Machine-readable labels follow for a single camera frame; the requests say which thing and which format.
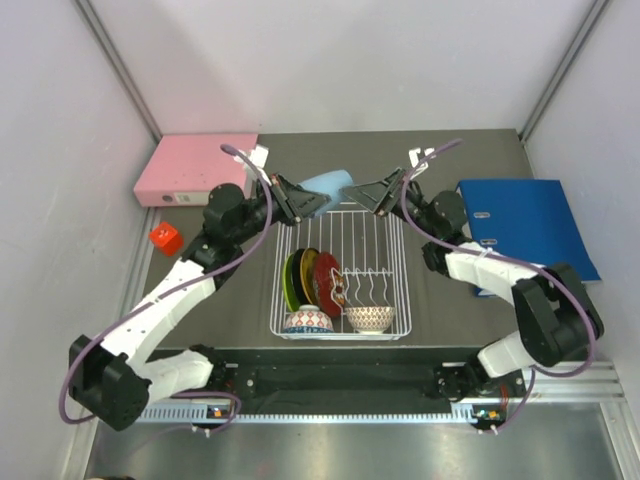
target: binder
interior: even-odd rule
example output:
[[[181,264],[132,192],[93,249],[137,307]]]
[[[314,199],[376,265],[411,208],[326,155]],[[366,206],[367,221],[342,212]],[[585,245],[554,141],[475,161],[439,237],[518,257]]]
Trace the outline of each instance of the binder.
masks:
[[[467,236],[531,263],[567,262],[583,282],[600,280],[558,180],[471,179],[457,187],[467,212]],[[476,288],[478,296],[492,296]]]

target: white wall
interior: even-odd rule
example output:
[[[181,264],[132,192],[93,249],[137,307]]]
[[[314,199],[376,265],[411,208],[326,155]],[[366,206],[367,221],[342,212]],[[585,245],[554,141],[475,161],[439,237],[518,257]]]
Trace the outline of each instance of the white wall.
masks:
[[[164,133],[517,128],[592,0],[93,0]]]
[[[50,479],[68,348],[115,319],[152,141],[71,1],[0,19],[0,477]]]
[[[592,298],[640,424],[640,3],[616,0],[527,147],[535,173],[562,180],[604,282]]]

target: wire rack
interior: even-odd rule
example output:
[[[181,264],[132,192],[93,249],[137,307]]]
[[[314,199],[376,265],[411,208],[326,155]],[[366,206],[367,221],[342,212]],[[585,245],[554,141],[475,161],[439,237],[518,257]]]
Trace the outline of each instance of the wire rack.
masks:
[[[393,323],[384,333],[354,332],[344,313],[333,319],[334,333],[284,333],[285,321],[291,313],[282,290],[284,262],[299,248],[309,247],[328,251],[340,262],[347,306],[358,304],[353,297],[355,288],[351,288],[355,275],[368,276],[370,280],[362,280],[364,283],[374,282],[369,284],[372,305],[382,304],[386,297],[388,305],[395,307]],[[397,340],[411,331],[409,305],[404,234],[402,222],[394,215],[379,218],[356,203],[345,202],[296,227],[279,225],[270,312],[271,331],[275,335],[290,340]]]

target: gray floor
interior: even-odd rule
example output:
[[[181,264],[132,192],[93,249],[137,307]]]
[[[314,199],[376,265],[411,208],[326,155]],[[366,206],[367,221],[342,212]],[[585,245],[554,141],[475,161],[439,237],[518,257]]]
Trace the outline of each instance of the gray floor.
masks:
[[[329,170],[347,169],[356,183],[383,178],[408,164],[407,151],[438,146],[461,137],[465,143],[435,159],[420,177],[427,197],[455,188],[465,178],[531,177],[514,130],[366,132],[261,135],[269,147],[268,171],[302,181]],[[200,208],[167,208],[163,220],[189,241],[202,223]],[[204,343],[217,347],[287,347],[326,345],[283,340],[269,330],[275,229],[263,245],[219,292],[192,310],[162,347]],[[513,310],[497,299],[478,299],[471,288],[429,272],[423,264],[422,238],[405,228],[407,278],[413,329],[396,345],[484,345],[515,329]],[[175,259],[155,253],[146,290],[166,275]],[[346,346],[340,342],[336,346]]]
[[[166,428],[100,424],[87,478],[622,479],[598,405],[530,405],[496,438],[468,425],[239,424],[209,440]]]

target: white bowl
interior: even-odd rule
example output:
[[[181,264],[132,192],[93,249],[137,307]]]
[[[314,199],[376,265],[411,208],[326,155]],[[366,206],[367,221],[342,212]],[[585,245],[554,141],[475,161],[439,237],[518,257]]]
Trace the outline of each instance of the white bowl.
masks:
[[[284,333],[333,333],[333,322],[315,305],[302,305],[287,317]]]
[[[344,309],[353,329],[360,333],[381,334],[391,326],[394,307],[349,307]]]

